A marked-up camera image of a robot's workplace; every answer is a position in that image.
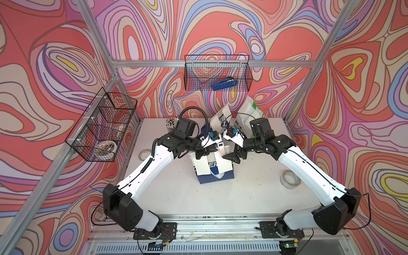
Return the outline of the dark blue paper bag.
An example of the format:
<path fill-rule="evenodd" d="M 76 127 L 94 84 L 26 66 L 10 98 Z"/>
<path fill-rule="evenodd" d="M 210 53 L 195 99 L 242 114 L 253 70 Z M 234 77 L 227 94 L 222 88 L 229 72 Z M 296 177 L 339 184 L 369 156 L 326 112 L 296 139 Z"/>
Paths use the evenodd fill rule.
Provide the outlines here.
<path fill-rule="evenodd" d="M 214 153 L 210 153 L 207 157 L 208 157 L 208 163 L 209 163 L 209 167 L 211 170 L 211 174 L 201 175 L 201 176 L 196 175 L 200 184 L 208 184 L 208 183 L 214 183 L 214 182 L 234 179 L 234 169 L 229 172 L 219 173 Z"/>

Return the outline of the blue white paper bag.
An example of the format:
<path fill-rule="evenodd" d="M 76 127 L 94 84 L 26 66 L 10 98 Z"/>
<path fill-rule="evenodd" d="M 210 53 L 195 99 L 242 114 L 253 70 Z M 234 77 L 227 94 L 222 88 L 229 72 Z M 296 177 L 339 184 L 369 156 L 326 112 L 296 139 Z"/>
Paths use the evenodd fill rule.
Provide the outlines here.
<path fill-rule="evenodd" d="M 211 132 L 224 132 L 227 128 L 230 127 L 231 118 L 232 113 L 229 104 L 227 104 L 209 120 L 209 127 Z"/>

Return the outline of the green white paper bag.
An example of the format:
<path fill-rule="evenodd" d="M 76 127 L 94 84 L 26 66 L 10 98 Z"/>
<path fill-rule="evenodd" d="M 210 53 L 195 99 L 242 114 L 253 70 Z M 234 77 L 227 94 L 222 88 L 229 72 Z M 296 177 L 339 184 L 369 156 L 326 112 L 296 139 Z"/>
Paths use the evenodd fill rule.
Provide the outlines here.
<path fill-rule="evenodd" d="M 265 114 L 263 111 L 258 107 L 255 101 L 247 96 L 243 105 L 238 110 L 238 114 L 235 118 L 234 126 L 241 130 L 249 129 L 250 122 L 255 119 L 264 118 Z"/>

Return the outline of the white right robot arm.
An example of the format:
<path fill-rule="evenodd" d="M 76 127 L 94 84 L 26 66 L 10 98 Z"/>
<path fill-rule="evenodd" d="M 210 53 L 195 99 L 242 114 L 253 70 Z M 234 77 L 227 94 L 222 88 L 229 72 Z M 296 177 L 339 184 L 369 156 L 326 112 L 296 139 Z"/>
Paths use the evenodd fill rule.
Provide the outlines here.
<path fill-rule="evenodd" d="M 235 143 L 234 152 L 224 159 L 238 164 L 249 152 L 270 155 L 292 171 L 319 200 L 315 207 L 283 212 L 273 227 L 275 233 L 285 238 L 297 230 L 320 228 L 336 235 L 356 215 L 362 194 L 355 188 L 346 188 L 318 168 L 290 137 L 275 135 L 267 119 L 255 119 L 250 126 L 252 138 L 246 138 L 233 127 L 224 131 L 223 138 Z"/>

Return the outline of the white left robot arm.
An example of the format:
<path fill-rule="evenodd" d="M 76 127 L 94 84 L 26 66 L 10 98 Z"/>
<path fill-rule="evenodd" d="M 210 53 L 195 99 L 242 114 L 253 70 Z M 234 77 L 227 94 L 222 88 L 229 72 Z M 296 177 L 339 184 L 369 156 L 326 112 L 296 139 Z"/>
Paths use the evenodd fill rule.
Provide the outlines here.
<path fill-rule="evenodd" d="M 117 185 L 104 188 L 104 214 L 125 231 L 136 228 L 159 235 L 162 219 L 142 209 L 138 201 L 152 180 L 174 159 L 187 153 L 195 153 L 197 159 L 202 159 L 214 152 L 212 146 L 222 141 L 220 134 L 207 129 L 204 135 L 193 137 L 196 126 L 195 121 L 181 118 L 174 130 L 155 139 L 150 156 L 141 165 Z"/>

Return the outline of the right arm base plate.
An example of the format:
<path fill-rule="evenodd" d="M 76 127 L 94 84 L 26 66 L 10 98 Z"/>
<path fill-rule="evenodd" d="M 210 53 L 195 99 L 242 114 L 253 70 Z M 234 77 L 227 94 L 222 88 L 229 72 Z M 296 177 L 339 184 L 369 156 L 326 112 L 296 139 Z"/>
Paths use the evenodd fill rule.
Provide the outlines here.
<path fill-rule="evenodd" d="M 263 239 L 303 239 L 305 237 L 304 231 L 292 230 L 288 228 L 284 222 L 263 221 L 259 222 L 259 226 L 255 227 L 261 232 Z"/>

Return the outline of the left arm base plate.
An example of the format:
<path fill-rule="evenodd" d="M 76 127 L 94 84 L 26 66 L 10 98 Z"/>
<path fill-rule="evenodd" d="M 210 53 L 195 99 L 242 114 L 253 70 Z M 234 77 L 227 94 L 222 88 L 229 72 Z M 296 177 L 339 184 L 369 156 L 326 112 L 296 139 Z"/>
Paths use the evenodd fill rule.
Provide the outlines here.
<path fill-rule="evenodd" d="M 137 228 L 134 231 L 133 239 L 140 240 L 164 240 L 171 241 L 176 239 L 177 235 L 177 223 L 176 222 L 164 222 L 160 223 L 152 232 Z"/>

